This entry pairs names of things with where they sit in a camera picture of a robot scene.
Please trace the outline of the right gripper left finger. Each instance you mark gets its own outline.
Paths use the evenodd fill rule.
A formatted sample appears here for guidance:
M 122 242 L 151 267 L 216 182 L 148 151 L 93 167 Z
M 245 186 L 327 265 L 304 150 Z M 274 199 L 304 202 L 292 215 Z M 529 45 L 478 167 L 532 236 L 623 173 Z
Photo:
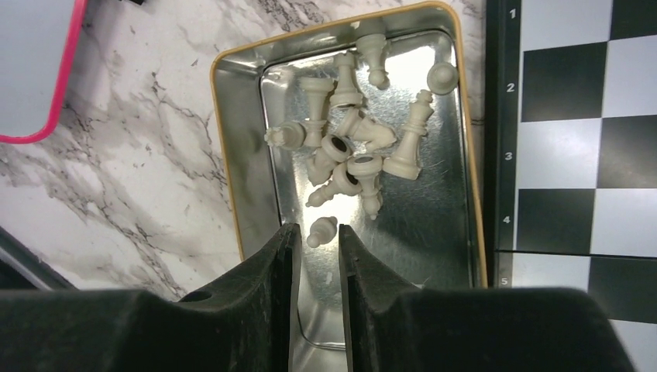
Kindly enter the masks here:
M 301 230 L 169 301 L 147 290 L 3 291 L 3 371 L 288 371 Z

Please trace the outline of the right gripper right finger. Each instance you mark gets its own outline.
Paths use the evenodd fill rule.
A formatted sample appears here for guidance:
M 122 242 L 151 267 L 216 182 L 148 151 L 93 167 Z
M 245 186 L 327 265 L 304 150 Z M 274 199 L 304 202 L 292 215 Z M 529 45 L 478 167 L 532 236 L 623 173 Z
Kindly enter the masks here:
M 418 288 L 339 228 L 351 371 L 631 371 L 597 303 L 569 288 Z

